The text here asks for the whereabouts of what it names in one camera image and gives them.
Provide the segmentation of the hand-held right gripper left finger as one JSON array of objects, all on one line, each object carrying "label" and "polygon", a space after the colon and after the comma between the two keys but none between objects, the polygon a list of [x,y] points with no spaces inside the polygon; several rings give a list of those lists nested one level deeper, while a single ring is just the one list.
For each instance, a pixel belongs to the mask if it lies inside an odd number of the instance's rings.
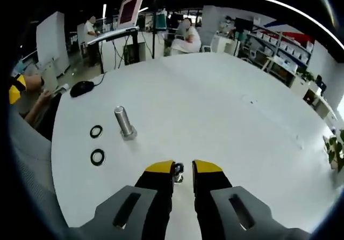
[{"label": "hand-held right gripper left finger", "polygon": [[172,210],[175,162],[145,169],[134,186],[124,186],[99,204],[94,217],[71,228],[69,239],[164,239]]}]

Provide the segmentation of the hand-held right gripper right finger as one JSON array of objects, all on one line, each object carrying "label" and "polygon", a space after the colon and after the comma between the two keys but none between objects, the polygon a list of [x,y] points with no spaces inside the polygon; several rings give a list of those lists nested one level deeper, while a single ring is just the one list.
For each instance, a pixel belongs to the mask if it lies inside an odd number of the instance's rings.
[{"label": "hand-held right gripper right finger", "polygon": [[274,220],[268,205],[233,186],[214,163],[196,159],[192,169],[202,239],[309,239],[308,232]]}]

